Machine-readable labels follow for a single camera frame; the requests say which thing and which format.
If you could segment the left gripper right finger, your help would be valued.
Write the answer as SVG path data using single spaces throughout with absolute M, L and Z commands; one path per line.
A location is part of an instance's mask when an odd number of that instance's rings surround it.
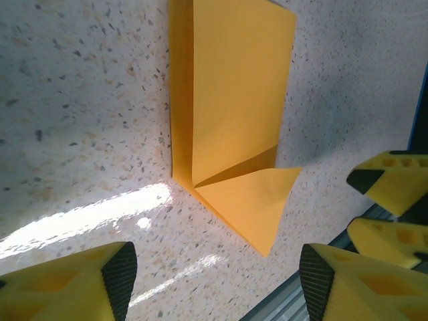
M 428 275 L 319 243 L 303 245 L 310 321 L 428 321 Z

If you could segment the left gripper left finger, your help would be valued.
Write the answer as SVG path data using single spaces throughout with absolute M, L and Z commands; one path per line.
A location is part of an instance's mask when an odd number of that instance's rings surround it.
M 0 321 L 125 321 L 137 273 L 119 241 L 0 276 Z

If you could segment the orange paper sheet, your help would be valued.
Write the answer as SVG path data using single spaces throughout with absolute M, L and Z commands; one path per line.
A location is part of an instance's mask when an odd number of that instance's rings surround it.
M 268 255 L 300 168 L 276 167 L 296 15 L 272 0 L 168 0 L 172 176 Z

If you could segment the blue table edge strip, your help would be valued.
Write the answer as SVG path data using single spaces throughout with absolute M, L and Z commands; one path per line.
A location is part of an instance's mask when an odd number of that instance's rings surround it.
M 428 62 L 408 143 L 409 150 L 428 150 Z

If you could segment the long aluminium mounting rail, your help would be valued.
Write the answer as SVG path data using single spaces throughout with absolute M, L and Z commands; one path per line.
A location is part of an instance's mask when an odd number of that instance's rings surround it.
M 396 218 L 378 205 L 373 205 L 362 214 L 362 217 L 395 221 Z M 356 251 L 344 230 L 336 236 L 329 245 Z M 296 271 L 273 292 L 266 296 L 258 305 L 252 308 L 239 321 L 308 321 L 306 301 L 300 282 L 299 272 Z

